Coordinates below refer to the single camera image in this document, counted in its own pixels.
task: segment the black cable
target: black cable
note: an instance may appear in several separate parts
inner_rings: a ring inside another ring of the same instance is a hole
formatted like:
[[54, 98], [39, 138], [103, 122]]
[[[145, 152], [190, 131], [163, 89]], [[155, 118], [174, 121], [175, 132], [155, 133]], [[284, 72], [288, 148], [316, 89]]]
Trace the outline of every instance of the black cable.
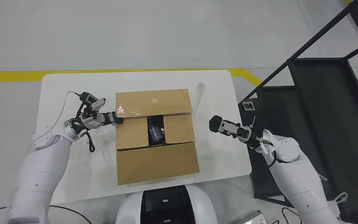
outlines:
[[272, 161], [271, 164], [269, 164], [268, 168], [270, 168], [271, 166], [273, 166], [276, 161], [277, 161], [277, 154], [276, 154], [276, 151], [274, 151], [274, 160]]
[[79, 116], [81, 115], [83, 106], [84, 106], [84, 102], [82, 102], [80, 107], [78, 108], [75, 118], [79, 118]]
[[281, 211], [282, 211], [282, 215], [284, 216], [284, 218], [285, 218], [287, 224], [289, 224], [289, 221], [288, 221], [287, 218], [286, 218], [286, 215], [285, 215], [285, 213], [284, 213], [284, 210], [288, 210], [288, 211], [292, 212], [293, 214], [295, 214], [296, 216], [298, 216], [298, 217], [300, 218], [300, 220], [301, 220], [301, 217], [300, 217], [299, 214], [297, 214], [297, 213], [295, 213], [294, 211], [292, 211], [291, 209], [285, 207], [285, 208], [282, 208]]
[[93, 141], [92, 141], [92, 138], [91, 138], [89, 132], [84, 132], [84, 134], [87, 135], [88, 140], [89, 140], [89, 151], [94, 152], [96, 150], [96, 148], [95, 148], [95, 145], [93, 144]]
[[81, 213], [79, 213], [79, 212], [77, 212], [77, 211], [75, 211], [75, 210], [72, 210], [72, 209], [70, 209], [70, 208], [65, 208], [65, 207], [62, 207], [62, 206], [50, 206], [50, 207], [61, 208], [61, 209], [64, 209], [64, 210], [68, 210], [68, 211], [70, 211], [70, 212], [74, 212], [74, 213], [76, 213], [76, 214], [82, 216], [89, 224], [92, 224], [92, 222], [91, 222], [90, 220], [88, 220], [88, 218], [86, 218], [83, 214], [81, 214]]

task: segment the box flap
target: box flap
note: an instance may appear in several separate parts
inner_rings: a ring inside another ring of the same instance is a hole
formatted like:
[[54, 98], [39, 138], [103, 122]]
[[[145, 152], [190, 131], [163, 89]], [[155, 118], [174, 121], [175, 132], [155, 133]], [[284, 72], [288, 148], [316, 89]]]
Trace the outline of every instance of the box flap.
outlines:
[[117, 117], [190, 113], [188, 90], [118, 92]]
[[191, 114], [164, 115], [166, 143], [194, 142]]
[[147, 117], [124, 118], [123, 124], [116, 127], [116, 148], [148, 146]]
[[118, 184], [158, 180], [199, 172], [194, 142], [117, 151]]

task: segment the gray floor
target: gray floor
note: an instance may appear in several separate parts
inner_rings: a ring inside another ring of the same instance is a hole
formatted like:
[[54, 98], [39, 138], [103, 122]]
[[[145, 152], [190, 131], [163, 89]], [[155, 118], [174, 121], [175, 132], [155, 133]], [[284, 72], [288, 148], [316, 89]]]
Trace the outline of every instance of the gray floor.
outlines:
[[[248, 68], [266, 78], [344, 7], [343, 0], [2, 1], [0, 71], [138, 68]], [[358, 29], [344, 19], [304, 57], [339, 57], [358, 46]], [[358, 68], [357, 57], [351, 61]], [[253, 86], [233, 78], [237, 99]], [[269, 85], [289, 85], [284, 70]], [[35, 131], [40, 82], [0, 83], [0, 190], [11, 192]], [[260, 209], [269, 223], [280, 206], [255, 200], [249, 176], [199, 184], [219, 223]], [[114, 222], [125, 195], [67, 203], [92, 223]], [[1, 198], [0, 203], [7, 204]], [[0, 211], [0, 220], [5, 209]], [[52, 223], [86, 223], [50, 209]], [[290, 224], [299, 223], [291, 216]]]

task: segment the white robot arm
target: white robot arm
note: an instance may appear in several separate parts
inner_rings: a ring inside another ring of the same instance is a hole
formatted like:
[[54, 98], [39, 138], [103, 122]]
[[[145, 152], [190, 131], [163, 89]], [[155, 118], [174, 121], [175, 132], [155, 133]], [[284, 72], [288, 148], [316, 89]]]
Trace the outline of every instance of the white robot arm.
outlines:
[[238, 138], [262, 153], [277, 186], [304, 224], [344, 223], [329, 209], [320, 177], [295, 139], [275, 136], [266, 129], [255, 131], [219, 116], [209, 121], [209, 129]]
[[106, 99], [89, 93], [78, 94], [82, 105], [75, 118], [56, 124], [49, 132], [35, 139], [20, 170], [10, 210], [5, 223], [48, 224], [48, 210], [53, 193], [65, 173], [72, 142], [88, 135], [90, 151], [95, 150], [88, 133], [103, 125], [119, 125], [123, 119], [115, 112], [99, 113]]

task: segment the table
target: table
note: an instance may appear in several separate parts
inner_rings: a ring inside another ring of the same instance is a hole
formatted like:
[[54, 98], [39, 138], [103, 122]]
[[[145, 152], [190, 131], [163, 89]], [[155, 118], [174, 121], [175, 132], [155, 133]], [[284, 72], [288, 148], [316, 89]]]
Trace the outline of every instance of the table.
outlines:
[[[237, 139], [209, 131], [208, 122], [220, 115], [233, 122], [241, 122], [230, 73], [219, 71], [174, 71], [133, 73], [50, 74], [41, 86], [36, 134], [44, 133], [56, 121], [68, 91], [90, 92], [97, 98], [106, 98], [101, 112], [115, 110], [115, 93], [187, 88], [193, 102], [197, 85], [203, 82], [205, 90], [194, 124], [198, 174], [143, 183], [118, 186], [116, 174], [115, 127], [106, 126], [91, 131], [96, 151], [88, 150], [88, 139], [73, 143], [67, 170], [59, 183], [52, 204], [98, 198], [243, 176], [251, 173], [247, 147]], [[59, 122], [74, 117], [80, 101], [70, 95]]]

